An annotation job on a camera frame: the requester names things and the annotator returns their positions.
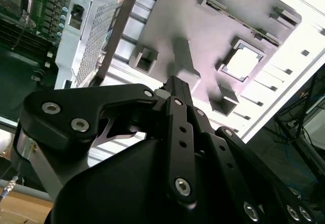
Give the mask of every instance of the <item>metal panel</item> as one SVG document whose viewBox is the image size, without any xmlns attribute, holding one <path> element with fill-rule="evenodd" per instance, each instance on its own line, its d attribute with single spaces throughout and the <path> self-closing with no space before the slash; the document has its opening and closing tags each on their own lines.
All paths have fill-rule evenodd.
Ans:
<svg viewBox="0 0 325 224">
<path fill-rule="evenodd" d="M 119 6 L 120 4 L 114 0 L 109 4 L 98 7 L 93 23 L 88 24 L 91 25 L 91 31 L 76 77 L 77 87 L 95 70 L 115 10 Z"/>
<path fill-rule="evenodd" d="M 133 19 L 133 18 L 129 18 L 125 29 L 123 31 L 124 35 L 127 35 L 128 37 L 134 39 L 134 40 L 138 40 L 139 36 L 143 30 L 144 24 Z"/>
<path fill-rule="evenodd" d="M 216 0 L 226 6 L 232 16 L 256 29 L 263 28 L 284 42 L 293 31 L 270 19 L 274 7 L 292 12 L 292 8 L 279 0 Z M 231 20 L 210 7 L 202 7 L 198 0 L 157 0 L 147 24 L 139 38 L 139 43 L 159 52 L 150 76 L 164 82 L 175 75 L 177 60 L 174 58 L 175 38 L 189 40 L 194 68 L 202 75 L 202 80 L 193 96 L 202 101 L 209 98 L 220 99 L 218 86 L 222 85 L 240 92 L 274 55 L 276 49 L 268 48 L 256 40 L 251 30 L 243 24 Z M 244 83 L 215 69 L 226 60 L 232 51 L 235 38 L 240 38 L 266 54 Z"/>
<path fill-rule="evenodd" d="M 131 44 L 130 42 L 121 39 L 120 42 L 118 43 L 115 54 L 117 54 L 118 56 L 126 60 L 129 60 L 134 48 L 135 48 L 134 44 Z"/>
</svg>

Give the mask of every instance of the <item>metal rod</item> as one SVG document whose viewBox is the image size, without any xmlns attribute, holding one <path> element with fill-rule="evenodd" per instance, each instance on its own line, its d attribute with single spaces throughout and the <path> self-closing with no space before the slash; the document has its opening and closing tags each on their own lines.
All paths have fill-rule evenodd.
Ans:
<svg viewBox="0 0 325 224">
<path fill-rule="evenodd" d="M 316 79 L 317 79 L 317 72 L 315 73 L 313 79 L 311 80 L 311 84 L 310 84 L 310 87 L 308 89 L 308 95 L 307 95 L 306 100 L 305 100 L 303 112 L 302 112 L 301 118 L 298 121 L 299 126 L 298 126 L 298 129 L 297 129 L 297 133 L 296 133 L 295 138 L 299 137 L 301 129 L 303 127 L 304 119 L 305 119 L 305 116 L 306 116 L 306 111 L 308 110 L 309 102 L 310 102 L 310 99 L 311 99 L 311 96 L 312 96 L 312 92 L 313 92 L 313 88 L 314 88 Z"/>
<path fill-rule="evenodd" d="M 111 65 L 113 55 L 115 53 L 116 47 L 121 39 L 122 33 L 124 31 L 127 19 L 129 18 L 132 8 L 136 0 L 124 0 L 123 5 L 121 7 L 121 11 L 116 18 L 116 24 L 113 28 L 112 35 L 108 41 L 106 55 L 104 57 L 103 63 L 99 68 L 96 77 L 97 80 L 100 80 L 100 83 L 105 79 L 107 74 L 107 70 Z"/>
</svg>

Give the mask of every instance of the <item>cable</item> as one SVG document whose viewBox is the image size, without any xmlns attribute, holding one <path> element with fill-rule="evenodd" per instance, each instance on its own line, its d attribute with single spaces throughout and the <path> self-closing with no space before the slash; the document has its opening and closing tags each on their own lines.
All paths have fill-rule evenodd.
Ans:
<svg viewBox="0 0 325 224">
<path fill-rule="evenodd" d="M 4 187 L 4 190 L 0 194 L 0 202 L 9 194 L 9 192 L 15 187 L 18 176 L 14 176 Z"/>
<path fill-rule="evenodd" d="M 307 130 L 306 130 L 304 127 L 303 127 L 303 130 L 306 132 L 306 134 L 307 134 L 307 136 L 308 136 L 308 139 L 309 139 L 311 145 L 312 145 L 313 147 L 315 147 L 315 145 L 313 144 L 313 141 L 311 141 L 310 135 L 309 135 L 309 133 L 307 132 Z"/>
</svg>

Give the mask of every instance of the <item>screw hole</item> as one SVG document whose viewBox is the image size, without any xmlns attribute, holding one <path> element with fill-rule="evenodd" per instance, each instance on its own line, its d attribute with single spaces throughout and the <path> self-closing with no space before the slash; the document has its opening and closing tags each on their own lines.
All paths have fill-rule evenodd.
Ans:
<svg viewBox="0 0 325 224">
<path fill-rule="evenodd" d="M 49 111 L 56 111 L 56 107 L 53 105 L 47 106 L 46 109 L 48 109 Z"/>
<path fill-rule="evenodd" d="M 230 162 L 227 162 L 227 166 L 228 166 L 230 169 L 234 168 L 233 164 L 231 164 Z"/>
<path fill-rule="evenodd" d="M 85 126 L 85 124 L 84 124 L 83 122 L 81 122 L 81 121 L 78 121 L 78 122 L 76 123 L 76 125 L 77 125 L 77 126 L 80 126 L 80 127 L 84 127 L 84 126 Z"/>
<path fill-rule="evenodd" d="M 182 126 L 179 127 L 179 130 L 182 131 L 183 133 L 186 133 L 186 129 Z"/>
<path fill-rule="evenodd" d="M 183 148 L 187 147 L 187 144 L 184 141 L 179 141 L 179 145 L 182 146 Z"/>
</svg>

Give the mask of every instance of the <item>black cable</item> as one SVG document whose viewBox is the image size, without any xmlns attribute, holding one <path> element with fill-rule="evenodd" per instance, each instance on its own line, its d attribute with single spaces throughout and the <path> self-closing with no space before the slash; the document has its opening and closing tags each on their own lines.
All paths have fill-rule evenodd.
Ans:
<svg viewBox="0 0 325 224">
<path fill-rule="evenodd" d="M 310 135 L 309 135 L 309 133 L 307 132 L 307 130 L 306 130 L 304 127 L 303 127 L 303 130 L 306 132 L 306 134 L 307 134 L 307 136 L 308 136 L 308 139 L 309 139 L 311 145 L 312 145 L 313 147 L 315 147 L 315 145 L 313 144 L 313 141 L 311 141 Z"/>
</svg>

